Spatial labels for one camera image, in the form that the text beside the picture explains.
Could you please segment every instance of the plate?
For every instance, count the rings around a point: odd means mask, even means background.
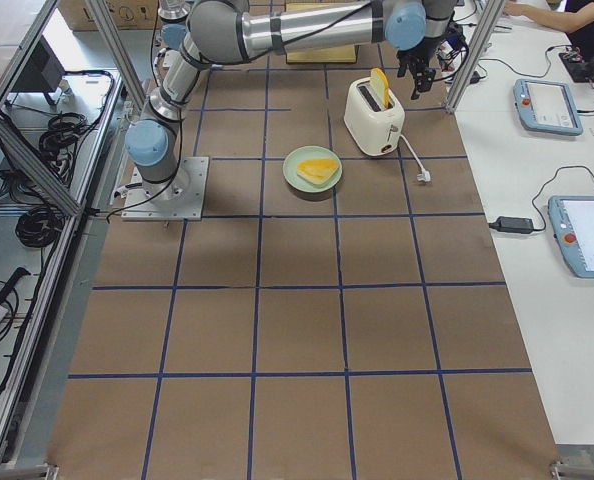
[[[297,175],[297,165],[304,160],[312,160],[313,158],[330,158],[339,164],[337,171],[321,185],[313,185]],[[341,178],[341,160],[339,160],[339,157],[334,152],[327,148],[308,145],[290,152],[284,159],[283,170],[286,181],[297,190],[306,193],[318,193],[333,188],[337,184]]]

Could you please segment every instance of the power plug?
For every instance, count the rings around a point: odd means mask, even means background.
[[[417,181],[419,182],[424,182],[424,183],[430,183],[430,172],[426,169],[423,169],[418,175],[417,175]]]

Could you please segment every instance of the yellow food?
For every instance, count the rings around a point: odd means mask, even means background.
[[[379,98],[381,106],[388,108],[390,94],[388,90],[388,77],[381,68],[373,68],[370,71],[370,86]]]
[[[313,158],[297,164],[297,175],[313,185],[323,185],[339,169],[339,162],[331,158]]]

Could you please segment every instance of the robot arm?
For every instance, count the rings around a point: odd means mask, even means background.
[[[249,63],[271,52],[360,45],[387,40],[398,50],[399,76],[410,69],[415,91],[430,89],[429,62],[451,20],[457,0],[360,0],[329,7],[251,16],[248,0],[197,0],[190,13],[185,0],[160,2],[165,23],[187,16],[189,30],[179,57],[149,95],[142,120],[126,135],[148,195],[173,199],[188,187],[172,146],[185,105],[202,71],[213,64]]]
[[[198,0],[187,18],[190,33],[179,48],[181,59],[151,95],[150,106],[178,121],[177,109],[188,102],[199,73],[213,64],[242,64],[271,52],[283,55],[384,40],[398,49],[400,76],[410,69],[418,90],[427,91],[430,84],[422,84],[417,72],[428,71],[455,4],[456,0],[360,0],[254,17],[248,13],[248,0]]]

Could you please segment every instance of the cable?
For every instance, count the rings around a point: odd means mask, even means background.
[[[8,195],[10,192],[11,183],[8,178],[4,178],[0,186],[0,198]]]
[[[4,123],[6,123],[10,127],[12,133],[34,154],[34,156],[37,158],[38,161],[41,161],[41,158],[42,158],[41,153],[26,139],[26,137],[24,137],[24,135],[17,128],[17,126],[13,123],[11,118],[8,115],[6,115],[1,109],[0,109],[0,120],[2,120]],[[4,157],[10,164],[11,168],[14,168],[14,164],[11,160],[11,156],[6,149],[6,146],[5,146],[4,141],[2,140],[1,136],[0,136],[0,149],[1,149],[2,153],[4,154]]]
[[[413,157],[415,158],[417,165],[419,165],[419,174],[417,175],[417,180],[420,182],[429,183],[431,181],[430,172],[428,170],[426,170],[424,165],[421,163],[421,160],[417,156],[417,153],[415,153],[415,150],[413,150],[413,147],[410,145],[410,142],[404,136],[403,133],[399,134],[399,138],[401,138],[404,142],[406,142],[406,146],[408,147],[408,150],[410,150],[410,153],[413,154]]]
[[[129,190],[133,190],[135,188],[139,188],[143,186],[142,182],[135,182],[135,183],[127,183],[126,185],[121,185],[115,189],[113,192],[113,198],[125,198],[128,195]]]
[[[482,67],[482,66],[479,64],[479,62],[477,62],[477,66],[478,66],[479,68],[481,68],[481,69],[484,71],[484,76],[483,76],[483,77],[481,77],[479,80],[481,81],[481,80],[483,80],[484,78],[488,78],[488,70],[486,70],[484,67]]]
[[[45,137],[43,135],[40,137],[40,150],[42,144],[48,147],[49,152],[52,154],[48,161],[52,162],[53,170],[57,171],[62,183],[70,187],[75,176],[77,159],[83,143],[99,125],[106,111],[108,96],[115,87],[115,77],[107,70],[67,71],[66,75],[105,76],[109,79],[108,89],[103,95],[99,114],[95,120],[87,124],[87,118],[84,115],[72,112],[59,114],[59,116],[52,118],[48,122],[48,130],[54,132],[54,134],[51,135],[47,132]],[[59,157],[58,155],[62,150],[65,150],[66,153]]]
[[[455,75],[457,75],[457,73],[459,73],[459,70],[461,70],[461,68],[464,66],[464,63],[466,62],[466,59],[468,58],[468,55],[470,55],[470,48],[468,47],[468,45],[464,44],[463,50],[466,51],[466,56],[460,62],[459,66],[455,69],[455,71],[453,73],[451,73],[450,75],[446,75],[445,77],[433,78],[432,83],[441,82],[441,81],[445,81],[445,80],[450,80]]]
[[[161,72],[159,71],[159,62],[160,62],[160,60],[166,58],[166,53],[168,53],[170,50],[172,50],[172,48],[169,48],[169,47],[160,49],[159,52],[157,52],[157,55],[155,55],[155,58],[153,59],[153,62],[151,64],[151,70],[153,71],[153,78],[155,80],[155,85],[157,87],[159,87],[159,85],[161,85],[161,82],[162,82],[162,75],[161,75]]]
[[[168,187],[170,187],[173,184],[173,182],[175,181],[175,177],[177,176],[177,172],[179,171],[179,166],[181,165],[181,159],[182,159],[183,145],[184,145],[184,124],[183,124],[183,120],[181,118],[181,110],[179,110],[179,158],[177,159],[177,166],[175,167],[175,172],[170,177],[170,180],[168,181],[168,183],[166,183],[166,186],[164,186],[164,188],[159,190],[152,197],[148,197],[146,200],[142,200],[141,202],[135,203],[134,205],[129,205],[127,207],[118,208],[116,210],[112,210],[111,212],[109,212],[106,215],[107,223],[110,223],[110,217],[112,217],[113,215],[117,215],[119,212],[123,212],[124,210],[128,210],[129,208],[138,207],[140,205],[144,205],[145,203],[151,202],[155,198],[157,198],[159,195],[161,195],[163,192],[168,190]]]
[[[473,15],[475,15],[476,13],[477,13],[477,6],[475,6],[475,9],[474,9],[474,10],[473,10],[471,13],[469,13],[468,15],[466,15],[465,17],[462,17],[462,18],[458,18],[458,19],[456,19],[456,20],[455,20],[455,23],[463,22],[464,20],[466,20],[466,19],[468,19],[468,18],[472,17],[472,16],[473,16]]]
[[[9,108],[10,107],[17,107],[17,108],[19,108],[21,110],[28,110],[28,111],[35,112],[35,113],[41,113],[42,115],[46,115],[47,117],[54,117],[56,115],[59,115],[58,113],[46,112],[44,110],[39,110],[37,108],[28,107],[26,105],[19,105],[18,103],[14,103],[14,101],[11,102],[9,100],[5,100],[4,101],[4,105],[6,105],[6,107],[9,107]]]
[[[5,285],[6,282],[0,280],[0,284]],[[9,318],[8,322],[4,325],[3,328],[0,328],[0,343],[6,338],[10,330],[12,329],[13,321],[17,317],[17,311],[19,309],[19,294],[17,290],[13,287],[11,290],[11,294],[15,296],[14,306],[8,300],[4,301],[4,304],[8,307],[8,314],[7,317]]]
[[[594,115],[594,110],[577,110],[580,115]]]
[[[546,75],[548,75],[548,72],[550,72],[550,68],[552,67],[552,62],[550,61],[550,58],[548,57],[548,52],[554,50],[555,48],[559,48],[559,47],[570,47],[570,45],[553,45],[548,47],[545,51],[544,51],[544,57],[546,58],[546,63],[548,64],[548,66],[546,67],[546,71],[541,74],[541,75],[531,75],[529,73],[522,73],[519,72],[517,70],[515,70],[510,64],[504,62],[503,60],[499,59],[499,58],[480,58],[479,61],[482,62],[484,60],[489,61],[489,62],[499,62],[503,65],[505,65],[506,67],[508,67],[510,69],[511,72],[520,75],[522,77],[529,77],[529,78],[544,78]]]
[[[43,261],[43,249],[42,249],[41,271],[39,272],[39,275],[37,276],[37,283],[35,284],[35,289],[33,290],[32,300],[28,307],[28,311],[26,312],[26,315],[24,316],[24,319],[22,320],[21,325],[19,326],[19,329],[17,330],[17,336],[15,337],[15,343],[13,345],[13,350],[10,353],[10,355],[8,355],[8,366],[6,367],[6,372],[4,373],[4,376],[0,382],[0,396],[6,390],[6,386],[8,385],[8,380],[10,380],[10,376],[12,375],[13,367],[15,365],[15,362],[17,361],[17,357],[21,350],[24,337],[26,335],[26,329],[28,328],[28,325],[29,325],[29,323],[33,317],[33,313],[35,311],[35,306],[37,304],[39,289],[41,288],[44,277],[46,275],[46,270],[47,270],[46,266],[48,265],[48,262],[54,255],[54,253],[56,251],[56,246],[57,246],[57,243],[54,243],[52,248],[50,249],[50,253],[48,254],[48,258],[46,259],[46,262]]]
[[[64,219],[51,205],[40,205],[24,213],[15,226],[19,241],[31,248],[47,247],[61,235]]]
[[[537,194],[530,200],[530,203],[532,204],[533,208],[537,211],[539,218],[541,218],[541,223],[543,224],[543,227],[534,228],[533,221],[530,218],[518,218],[518,217],[498,217],[495,222],[489,223],[488,226],[490,228],[492,228],[493,230],[497,230],[499,232],[505,232],[505,233],[530,234],[530,233],[545,231],[546,226],[547,226],[546,219],[542,215],[539,208],[537,208],[537,205],[535,204],[535,200],[537,200],[537,198],[543,193],[544,188],[546,188],[546,185],[553,182],[557,178],[557,175],[559,175],[559,172],[561,172],[562,170],[570,170],[570,169],[575,169],[575,168],[581,168],[583,170],[586,170],[588,172],[588,174],[590,175],[590,178],[592,179],[593,185],[594,185],[594,173],[586,165],[565,165],[565,166],[559,167],[557,170],[555,170],[555,173],[553,174],[553,176],[549,180],[547,180],[544,184],[542,184],[542,186],[540,187]]]
[[[155,10],[157,10],[159,7],[159,0],[155,0]],[[150,37],[150,52],[148,54],[148,58],[152,58],[153,57],[153,48],[155,48],[155,32],[157,31],[157,18],[155,18],[155,21],[153,22],[153,33]],[[159,87],[159,80],[157,79],[157,75],[155,74],[155,65],[151,62],[150,64],[150,69],[152,70],[153,73],[153,80],[155,81],[155,85],[157,87]]]

